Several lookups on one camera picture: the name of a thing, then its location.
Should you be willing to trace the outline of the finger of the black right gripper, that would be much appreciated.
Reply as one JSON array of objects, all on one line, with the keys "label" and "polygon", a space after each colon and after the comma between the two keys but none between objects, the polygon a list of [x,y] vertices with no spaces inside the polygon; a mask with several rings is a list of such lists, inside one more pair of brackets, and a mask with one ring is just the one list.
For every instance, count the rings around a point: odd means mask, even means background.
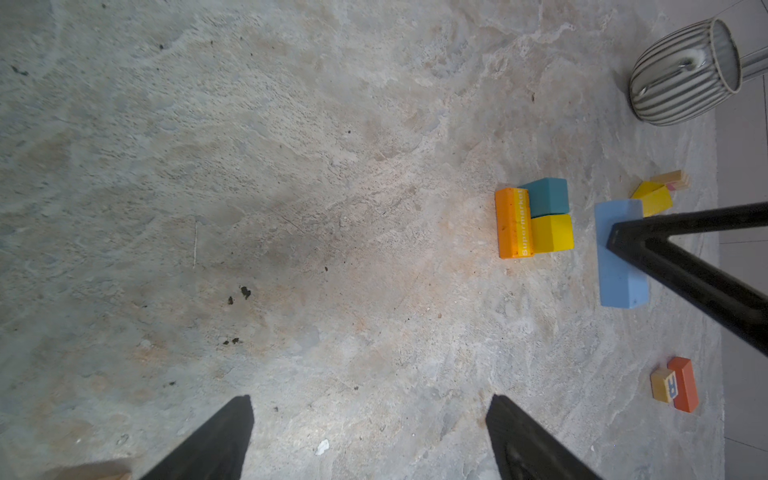
[{"label": "finger of the black right gripper", "polygon": [[765,202],[614,224],[606,247],[767,353],[767,296],[672,243],[672,236],[764,227]]}]

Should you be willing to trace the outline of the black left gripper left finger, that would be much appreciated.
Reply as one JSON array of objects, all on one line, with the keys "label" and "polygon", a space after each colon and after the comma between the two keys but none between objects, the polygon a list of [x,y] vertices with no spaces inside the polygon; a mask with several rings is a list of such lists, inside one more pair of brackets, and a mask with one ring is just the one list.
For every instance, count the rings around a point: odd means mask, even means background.
[{"label": "black left gripper left finger", "polygon": [[142,479],[238,480],[253,426],[250,396],[236,396]]}]

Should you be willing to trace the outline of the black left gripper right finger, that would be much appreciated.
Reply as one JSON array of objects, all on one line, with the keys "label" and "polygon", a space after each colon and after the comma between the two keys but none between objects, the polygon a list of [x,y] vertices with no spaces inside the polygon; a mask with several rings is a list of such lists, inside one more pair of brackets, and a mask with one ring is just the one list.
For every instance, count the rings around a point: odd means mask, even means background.
[{"label": "black left gripper right finger", "polygon": [[485,423],[502,479],[599,479],[506,396],[493,395]]}]

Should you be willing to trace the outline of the light blue wooden block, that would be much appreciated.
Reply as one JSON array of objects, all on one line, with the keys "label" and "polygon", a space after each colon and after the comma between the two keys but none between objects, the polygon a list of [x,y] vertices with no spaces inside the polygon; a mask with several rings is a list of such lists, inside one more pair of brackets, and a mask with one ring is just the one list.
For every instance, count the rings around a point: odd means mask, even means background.
[{"label": "light blue wooden block", "polygon": [[604,307],[634,309],[649,301],[646,274],[607,248],[615,223],[642,218],[642,202],[637,199],[615,200],[595,205],[599,292],[600,303]]}]

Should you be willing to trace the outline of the yellow wooden cube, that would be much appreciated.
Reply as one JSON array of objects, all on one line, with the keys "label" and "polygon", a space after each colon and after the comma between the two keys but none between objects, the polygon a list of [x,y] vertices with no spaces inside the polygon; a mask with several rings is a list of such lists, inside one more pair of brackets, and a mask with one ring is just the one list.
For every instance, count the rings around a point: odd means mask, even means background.
[{"label": "yellow wooden cube", "polygon": [[546,215],[531,221],[535,254],[572,250],[574,233],[569,214]]}]

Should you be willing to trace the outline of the teal wooden cube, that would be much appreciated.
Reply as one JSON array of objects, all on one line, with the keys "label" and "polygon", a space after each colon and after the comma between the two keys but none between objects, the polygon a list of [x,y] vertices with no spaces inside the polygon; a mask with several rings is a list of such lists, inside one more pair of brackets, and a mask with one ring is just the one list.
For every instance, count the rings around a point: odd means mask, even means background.
[{"label": "teal wooden cube", "polygon": [[527,190],[533,218],[570,213],[568,184],[565,179],[547,177],[520,186]]}]

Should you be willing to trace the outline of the orange supermarket wooden block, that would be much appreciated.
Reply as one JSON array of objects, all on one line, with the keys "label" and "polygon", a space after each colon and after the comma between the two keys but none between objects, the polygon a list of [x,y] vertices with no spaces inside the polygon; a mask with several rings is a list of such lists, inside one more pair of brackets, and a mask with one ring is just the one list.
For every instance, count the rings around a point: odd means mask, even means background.
[{"label": "orange supermarket wooden block", "polygon": [[504,188],[496,191],[495,208],[500,258],[533,257],[528,191],[522,188]]}]

